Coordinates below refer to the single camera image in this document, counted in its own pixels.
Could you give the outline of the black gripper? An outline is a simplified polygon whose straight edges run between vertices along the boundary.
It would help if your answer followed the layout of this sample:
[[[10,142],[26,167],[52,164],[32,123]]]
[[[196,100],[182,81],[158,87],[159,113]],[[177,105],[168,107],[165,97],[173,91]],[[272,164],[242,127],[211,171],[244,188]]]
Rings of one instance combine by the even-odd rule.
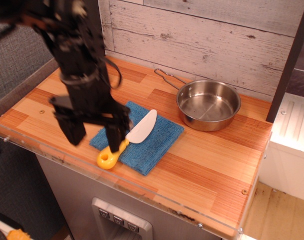
[[[86,135],[83,123],[106,125],[110,151],[119,151],[131,128],[130,110],[112,97],[108,75],[62,74],[60,80],[68,95],[52,97],[49,102],[67,140],[74,146],[79,145]]]

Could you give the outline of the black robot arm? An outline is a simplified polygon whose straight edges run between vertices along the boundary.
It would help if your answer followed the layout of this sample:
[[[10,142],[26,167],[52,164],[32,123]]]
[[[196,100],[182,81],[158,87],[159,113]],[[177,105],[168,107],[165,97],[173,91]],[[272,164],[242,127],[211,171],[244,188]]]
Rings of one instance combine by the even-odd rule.
[[[50,99],[61,130],[73,145],[86,131],[84,124],[105,127],[112,152],[119,150],[131,121],[128,107],[111,95],[102,32],[91,27],[89,11],[81,0],[0,0],[0,23],[34,29],[44,40],[61,70],[60,80],[68,94]]]

